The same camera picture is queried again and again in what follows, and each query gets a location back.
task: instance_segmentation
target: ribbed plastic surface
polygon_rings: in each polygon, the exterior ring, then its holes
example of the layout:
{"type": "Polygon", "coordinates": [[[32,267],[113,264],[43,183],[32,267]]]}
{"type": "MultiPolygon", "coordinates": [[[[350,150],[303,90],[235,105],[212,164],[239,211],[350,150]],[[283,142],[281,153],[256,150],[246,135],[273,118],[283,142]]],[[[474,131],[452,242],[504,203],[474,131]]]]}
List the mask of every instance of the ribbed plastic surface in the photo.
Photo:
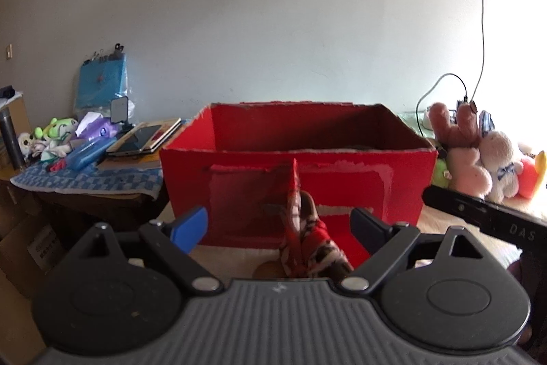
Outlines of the ribbed plastic surface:
{"type": "Polygon", "coordinates": [[[234,281],[193,299],[177,323],[139,350],[85,358],[48,350],[39,365],[532,364],[515,349],[443,356],[401,340],[370,302],[342,297],[326,281],[234,281]]]}

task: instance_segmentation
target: purple plush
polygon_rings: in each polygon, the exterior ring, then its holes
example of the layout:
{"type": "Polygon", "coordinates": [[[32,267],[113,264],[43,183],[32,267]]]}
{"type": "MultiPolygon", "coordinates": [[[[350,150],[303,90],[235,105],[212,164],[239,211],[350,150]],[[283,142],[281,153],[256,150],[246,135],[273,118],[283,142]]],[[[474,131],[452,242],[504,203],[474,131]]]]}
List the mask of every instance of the purple plush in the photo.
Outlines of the purple plush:
{"type": "Polygon", "coordinates": [[[118,126],[110,122],[110,118],[97,118],[88,124],[78,139],[91,141],[95,138],[111,138],[118,133],[118,126]]]}

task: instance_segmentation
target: red patterned fabric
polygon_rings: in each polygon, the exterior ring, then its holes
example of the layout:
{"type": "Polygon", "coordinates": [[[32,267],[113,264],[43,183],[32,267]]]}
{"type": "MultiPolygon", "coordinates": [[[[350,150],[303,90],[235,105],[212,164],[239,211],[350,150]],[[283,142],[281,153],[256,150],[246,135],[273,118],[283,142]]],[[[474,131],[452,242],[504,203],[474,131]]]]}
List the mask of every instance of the red patterned fabric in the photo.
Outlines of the red patterned fabric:
{"type": "Polygon", "coordinates": [[[300,190],[296,161],[293,162],[282,219],[285,238],[280,254],[288,277],[329,277],[340,281],[353,270],[344,252],[330,238],[325,223],[319,219],[313,198],[300,190]]]}

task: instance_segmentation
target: green stuffed toy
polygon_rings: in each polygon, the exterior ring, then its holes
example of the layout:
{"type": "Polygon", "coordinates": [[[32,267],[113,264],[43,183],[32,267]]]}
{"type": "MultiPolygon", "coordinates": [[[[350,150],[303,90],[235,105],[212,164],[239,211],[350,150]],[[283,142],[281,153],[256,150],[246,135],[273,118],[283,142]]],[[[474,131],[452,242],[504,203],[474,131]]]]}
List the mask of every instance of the green stuffed toy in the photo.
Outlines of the green stuffed toy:
{"type": "Polygon", "coordinates": [[[433,169],[433,177],[431,178],[431,184],[434,186],[447,188],[450,184],[452,175],[450,174],[448,167],[446,166],[446,161],[437,158],[435,163],[435,168],[433,169]]]}
{"type": "Polygon", "coordinates": [[[37,127],[35,129],[35,137],[50,141],[51,139],[59,139],[65,141],[76,132],[78,122],[73,118],[64,118],[58,120],[53,118],[45,128],[37,127]]]}

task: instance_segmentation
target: cardboard box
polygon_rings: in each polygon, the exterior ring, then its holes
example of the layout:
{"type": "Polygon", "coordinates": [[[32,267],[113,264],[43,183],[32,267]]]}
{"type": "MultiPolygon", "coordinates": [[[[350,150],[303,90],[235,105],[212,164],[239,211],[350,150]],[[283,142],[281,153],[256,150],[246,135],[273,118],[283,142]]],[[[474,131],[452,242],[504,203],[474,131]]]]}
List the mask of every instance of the cardboard box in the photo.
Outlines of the cardboard box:
{"type": "Polygon", "coordinates": [[[16,188],[13,185],[0,183],[0,238],[6,237],[14,227],[27,218],[23,206],[14,202],[14,189],[16,188]]]}
{"type": "MultiPolygon", "coordinates": [[[[16,97],[7,105],[0,107],[0,110],[4,109],[5,107],[9,108],[9,114],[12,117],[13,128],[15,129],[15,133],[17,135],[23,132],[30,133],[32,131],[31,125],[27,117],[27,109],[25,107],[25,102],[23,101],[22,96],[16,97]]],[[[9,165],[11,165],[11,162],[9,160],[8,151],[5,148],[4,140],[0,135],[0,169],[5,168],[9,165]]]]}
{"type": "Polygon", "coordinates": [[[31,303],[0,271],[0,354],[11,365],[26,365],[44,349],[32,320],[31,303]]]}
{"type": "Polygon", "coordinates": [[[63,255],[57,235],[42,214],[26,217],[0,241],[0,269],[27,298],[34,296],[63,255]]]}
{"type": "Polygon", "coordinates": [[[330,236],[354,266],[368,255],[349,231],[365,207],[416,224],[437,152],[382,105],[213,104],[160,153],[175,215],[209,212],[202,243],[278,248],[283,226],[268,204],[286,197],[294,163],[330,236]]]}

